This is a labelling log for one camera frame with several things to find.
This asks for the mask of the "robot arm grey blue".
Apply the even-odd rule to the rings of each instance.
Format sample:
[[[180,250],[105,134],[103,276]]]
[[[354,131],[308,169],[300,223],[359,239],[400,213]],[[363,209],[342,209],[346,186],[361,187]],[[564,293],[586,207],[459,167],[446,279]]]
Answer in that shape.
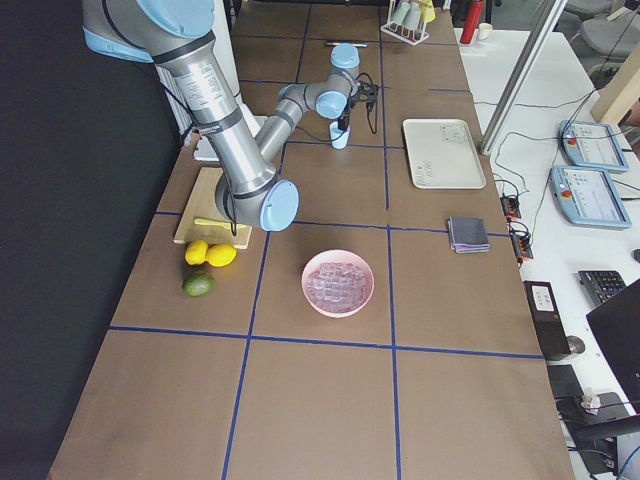
[[[214,54],[211,1],[85,1],[83,31],[94,52],[167,70],[208,139],[223,176],[216,206],[231,223],[281,231],[294,220],[299,192],[272,164],[305,113],[336,120],[358,90],[360,57],[340,43],[323,82],[283,88],[275,111],[257,133],[247,124]]]

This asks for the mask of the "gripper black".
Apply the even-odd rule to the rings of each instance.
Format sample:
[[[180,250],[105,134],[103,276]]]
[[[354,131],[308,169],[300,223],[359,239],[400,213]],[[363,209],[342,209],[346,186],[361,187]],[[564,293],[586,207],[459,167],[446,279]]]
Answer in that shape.
[[[337,120],[337,133],[343,133],[344,131],[349,130],[351,111],[355,106],[355,104],[356,102],[353,101],[352,99],[349,99],[347,101],[347,104],[345,105],[344,110],[342,111],[341,115]]]

